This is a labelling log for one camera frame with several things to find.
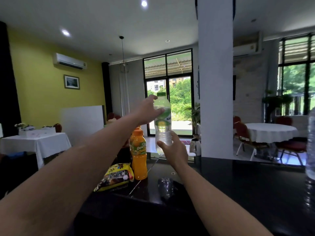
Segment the yellow snack bag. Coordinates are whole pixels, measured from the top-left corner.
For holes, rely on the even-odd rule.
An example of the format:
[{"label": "yellow snack bag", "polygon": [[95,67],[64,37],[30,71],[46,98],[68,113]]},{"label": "yellow snack bag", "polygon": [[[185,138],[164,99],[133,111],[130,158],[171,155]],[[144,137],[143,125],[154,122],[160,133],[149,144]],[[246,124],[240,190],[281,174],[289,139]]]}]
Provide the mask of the yellow snack bag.
[{"label": "yellow snack bag", "polygon": [[134,181],[134,173],[130,167],[130,163],[115,164],[108,169],[104,178],[94,189],[94,192],[121,186],[127,184],[129,181]]}]

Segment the plastic water bottle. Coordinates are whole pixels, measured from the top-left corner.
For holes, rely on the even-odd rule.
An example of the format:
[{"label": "plastic water bottle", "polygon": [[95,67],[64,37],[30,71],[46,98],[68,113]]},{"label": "plastic water bottle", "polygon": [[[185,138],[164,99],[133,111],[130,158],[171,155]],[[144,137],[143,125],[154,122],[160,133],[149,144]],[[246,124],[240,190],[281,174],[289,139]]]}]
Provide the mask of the plastic water bottle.
[{"label": "plastic water bottle", "polygon": [[315,180],[315,108],[308,117],[308,141],[307,141],[306,174],[309,178]]},{"label": "plastic water bottle", "polygon": [[172,135],[170,130],[172,129],[172,116],[171,116],[171,104],[166,98],[165,92],[157,93],[157,100],[154,101],[154,108],[164,108],[163,114],[159,115],[154,120],[155,126],[155,148],[160,156],[163,156],[163,150],[156,144],[157,141],[162,141],[166,145],[172,144]]}]

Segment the window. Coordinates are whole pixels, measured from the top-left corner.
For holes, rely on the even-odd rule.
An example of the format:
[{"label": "window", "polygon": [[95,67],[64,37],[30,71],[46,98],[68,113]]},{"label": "window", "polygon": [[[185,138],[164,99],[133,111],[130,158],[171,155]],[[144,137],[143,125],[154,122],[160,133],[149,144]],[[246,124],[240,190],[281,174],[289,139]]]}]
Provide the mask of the window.
[{"label": "window", "polygon": [[[192,49],[143,59],[145,95],[166,92],[172,130],[181,137],[191,137],[195,131],[189,110],[194,107],[192,66]],[[147,125],[147,132],[148,136],[155,135],[153,121]]]},{"label": "window", "polygon": [[277,95],[290,94],[293,102],[276,115],[307,115],[315,107],[315,36],[285,38],[279,43]]}]

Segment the round table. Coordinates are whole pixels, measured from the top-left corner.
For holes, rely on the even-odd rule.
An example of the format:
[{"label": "round table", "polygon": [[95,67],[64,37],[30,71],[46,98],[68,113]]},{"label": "round table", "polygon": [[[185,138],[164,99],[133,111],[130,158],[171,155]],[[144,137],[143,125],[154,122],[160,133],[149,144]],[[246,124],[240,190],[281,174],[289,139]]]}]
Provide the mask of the round table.
[{"label": "round table", "polygon": [[295,127],[273,123],[246,123],[250,132],[250,138],[257,143],[282,142],[297,137],[298,130]]}]

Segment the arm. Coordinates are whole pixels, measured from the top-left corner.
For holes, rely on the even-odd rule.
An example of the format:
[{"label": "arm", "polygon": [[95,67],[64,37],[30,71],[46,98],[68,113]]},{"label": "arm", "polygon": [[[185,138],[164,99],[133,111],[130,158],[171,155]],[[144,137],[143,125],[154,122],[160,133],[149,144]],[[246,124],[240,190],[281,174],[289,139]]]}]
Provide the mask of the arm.
[{"label": "arm", "polygon": [[172,137],[171,146],[160,141],[157,144],[183,181],[195,210],[210,235],[272,236],[257,219],[188,166],[186,147],[174,132]]},{"label": "arm", "polygon": [[139,109],[59,155],[0,201],[0,235],[60,235],[71,224],[132,131],[163,109]]}]

